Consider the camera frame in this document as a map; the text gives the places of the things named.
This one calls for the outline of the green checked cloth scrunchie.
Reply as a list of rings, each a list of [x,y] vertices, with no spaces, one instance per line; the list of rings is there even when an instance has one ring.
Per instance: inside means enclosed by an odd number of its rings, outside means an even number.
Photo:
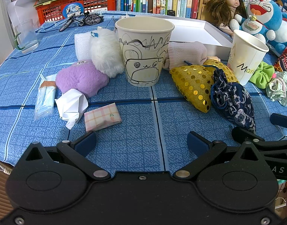
[[[287,72],[275,72],[275,75],[266,86],[267,97],[287,107]]]

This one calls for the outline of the navy floral drawstring pouch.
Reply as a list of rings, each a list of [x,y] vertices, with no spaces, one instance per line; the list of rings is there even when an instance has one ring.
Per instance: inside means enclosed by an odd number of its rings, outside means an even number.
[[[249,92],[237,82],[228,82],[222,69],[213,73],[211,103],[218,112],[235,125],[256,132],[255,113]]]

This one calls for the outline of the pink plaid tissue pack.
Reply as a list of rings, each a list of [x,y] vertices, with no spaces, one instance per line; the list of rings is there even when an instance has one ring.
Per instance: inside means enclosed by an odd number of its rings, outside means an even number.
[[[84,113],[86,132],[98,131],[121,123],[121,117],[115,103]]]

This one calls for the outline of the white paper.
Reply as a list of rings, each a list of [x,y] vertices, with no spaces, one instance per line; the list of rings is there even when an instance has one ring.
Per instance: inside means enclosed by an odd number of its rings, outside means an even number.
[[[76,89],[70,89],[55,99],[60,118],[67,121],[69,130],[80,120],[88,107],[86,96]]]

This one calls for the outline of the gold sequin pouch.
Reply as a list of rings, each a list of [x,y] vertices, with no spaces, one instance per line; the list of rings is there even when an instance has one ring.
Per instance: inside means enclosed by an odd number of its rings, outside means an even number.
[[[213,74],[222,69],[228,82],[238,82],[233,71],[223,63],[208,59],[202,65],[184,65],[174,67],[169,72],[176,88],[196,109],[208,112],[211,108],[211,87],[214,84]]]

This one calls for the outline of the purple plush toy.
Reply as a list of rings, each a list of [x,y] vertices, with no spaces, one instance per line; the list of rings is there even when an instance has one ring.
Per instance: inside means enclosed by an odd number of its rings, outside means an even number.
[[[109,77],[97,70],[91,60],[80,60],[61,69],[56,75],[55,83],[62,94],[75,89],[91,98],[109,83]]]

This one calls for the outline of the small beige soft piece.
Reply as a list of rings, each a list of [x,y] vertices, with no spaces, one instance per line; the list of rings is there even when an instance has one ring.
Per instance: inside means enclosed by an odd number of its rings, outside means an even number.
[[[208,56],[208,57],[207,57],[207,60],[216,60],[216,61],[221,62],[221,59],[218,58],[217,56]]]

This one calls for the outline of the pale pink knit sock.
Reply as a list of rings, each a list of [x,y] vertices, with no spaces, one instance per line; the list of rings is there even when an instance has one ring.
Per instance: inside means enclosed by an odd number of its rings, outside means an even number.
[[[207,60],[207,48],[200,42],[170,42],[163,62],[163,69],[185,66],[185,61],[202,65]]]

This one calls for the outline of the white fluffy plush toy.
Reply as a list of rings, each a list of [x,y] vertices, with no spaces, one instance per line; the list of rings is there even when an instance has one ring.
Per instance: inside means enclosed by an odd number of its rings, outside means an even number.
[[[95,68],[109,78],[123,73],[125,66],[115,32],[99,26],[90,35],[90,59]]]

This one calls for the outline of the white foam block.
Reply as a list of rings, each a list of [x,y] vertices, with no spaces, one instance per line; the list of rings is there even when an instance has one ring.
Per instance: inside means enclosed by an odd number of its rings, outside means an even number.
[[[93,31],[75,34],[75,53],[78,60],[90,60],[95,50],[95,33]]]

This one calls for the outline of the red patterned woven bag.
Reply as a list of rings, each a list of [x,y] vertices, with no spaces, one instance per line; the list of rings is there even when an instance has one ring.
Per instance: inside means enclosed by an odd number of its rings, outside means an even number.
[[[274,64],[276,72],[287,72],[287,47]]]

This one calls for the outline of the white shallow box tray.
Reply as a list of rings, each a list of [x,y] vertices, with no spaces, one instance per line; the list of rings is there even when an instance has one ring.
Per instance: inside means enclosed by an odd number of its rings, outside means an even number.
[[[207,48],[208,56],[216,56],[222,61],[227,61],[229,58],[232,38],[204,20],[147,13],[121,16],[122,19],[128,17],[154,17],[170,21],[175,26],[170,38],[172,42],[189,43],[198,41]]]

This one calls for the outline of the clear glass cup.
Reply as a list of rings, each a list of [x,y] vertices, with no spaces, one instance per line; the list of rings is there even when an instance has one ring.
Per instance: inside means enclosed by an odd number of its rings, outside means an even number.
[[[32,19],[26,20],[14,27],[14,45],[15,48],[23,54],[35,50],[38,45],[38,39],[35,33],[35,27]]]

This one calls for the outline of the brown haired doll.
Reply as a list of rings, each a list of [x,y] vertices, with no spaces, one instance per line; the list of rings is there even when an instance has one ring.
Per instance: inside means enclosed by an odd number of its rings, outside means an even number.
[[[243,0],[207,0],[205,2],[205,20],[222,32],[233,37],[229,22],[235,15],[247,18]]]

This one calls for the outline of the miniature black bicycle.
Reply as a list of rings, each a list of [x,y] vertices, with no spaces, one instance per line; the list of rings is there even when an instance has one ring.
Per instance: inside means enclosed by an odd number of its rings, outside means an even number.
[[[77,22],[78,26],[93,26],[104,21],[104,17],[95,13],[85,12],[80,15],[73,14],[60,27],[59,32],[66,30],[73,22]]]

